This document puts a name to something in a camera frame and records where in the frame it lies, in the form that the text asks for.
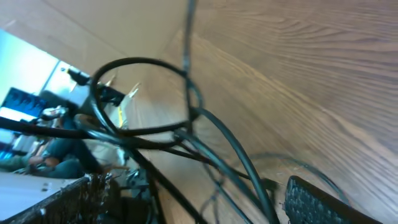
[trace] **wood grain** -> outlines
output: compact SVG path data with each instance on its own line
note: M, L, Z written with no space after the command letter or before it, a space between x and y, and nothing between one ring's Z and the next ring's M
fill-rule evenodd
M162 59L179 65L181 42L178 32ZM192 76L206 108L249 154L280 152L306 161L335 181L359 211L398 222L396 1L200 1L192 52ZM131 126L182 120L181 90L176 75L150 70L129 106ZM235 160L210 122L200 119L195 128L223 158ZM213 192L199 163L162 152L147 155L197 208ZM254 162L263 177L285 184L295 174L334 194L303 167ZM228 190L247 203L236 189ZM161 196L170 223L193 223L169 194ZM222 223L243 222L223 200L219 209ZM246 211L264 222L255 210ZM280 206L278 215L287 223ZM211 209L205 217L213 221Z

